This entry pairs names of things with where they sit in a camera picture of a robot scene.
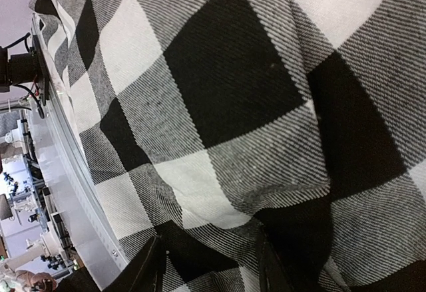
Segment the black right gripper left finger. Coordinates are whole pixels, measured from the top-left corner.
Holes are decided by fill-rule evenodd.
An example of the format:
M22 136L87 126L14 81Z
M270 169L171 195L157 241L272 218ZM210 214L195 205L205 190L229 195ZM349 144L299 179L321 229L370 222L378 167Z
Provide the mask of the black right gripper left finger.
M126 268L105 291L162 291L163 244L159 236L151 237ZM86 269L80 269L58 284L57 291L96 292L100 288Z

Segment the black white plaid shirt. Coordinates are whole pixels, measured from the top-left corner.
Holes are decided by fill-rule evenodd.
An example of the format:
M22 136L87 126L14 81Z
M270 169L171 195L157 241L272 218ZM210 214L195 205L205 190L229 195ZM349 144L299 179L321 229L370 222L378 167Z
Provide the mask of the black white plaid shirt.
M97 196L162 291L425 290L425 0L31 0Z

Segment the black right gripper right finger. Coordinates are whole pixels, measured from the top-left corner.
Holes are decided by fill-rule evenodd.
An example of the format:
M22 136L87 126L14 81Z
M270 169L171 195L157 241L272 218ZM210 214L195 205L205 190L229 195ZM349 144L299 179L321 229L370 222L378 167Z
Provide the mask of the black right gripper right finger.
M256 239L256 257L261 292L293 291L288 274L263 228Z

